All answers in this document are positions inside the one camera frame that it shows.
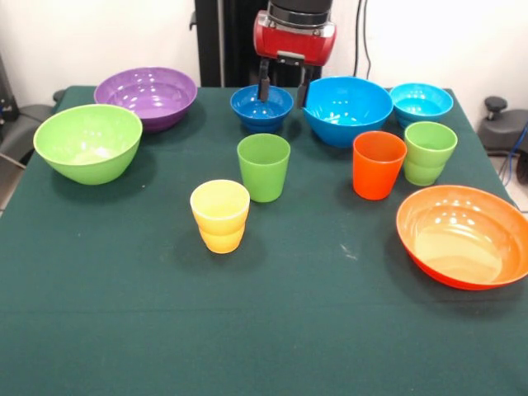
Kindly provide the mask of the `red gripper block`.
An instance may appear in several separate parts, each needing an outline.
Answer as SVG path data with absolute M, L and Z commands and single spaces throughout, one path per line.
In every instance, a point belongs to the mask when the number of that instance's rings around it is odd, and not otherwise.
M 328 21 L 318 28 L 300 29 L 279 24 L 269 17 L 265 10 L 258 12 L 253 25 L 253 45 L 260 61 L 257 97 L 266 102 L 269 97 L 269 59 L 287 58 L 299 60 L 304 65 L 298 87 L 296 106 L 306 106 L 309 85 L 314 68 L 322 67 L 328 61 L 337 38 L 336 25 Z

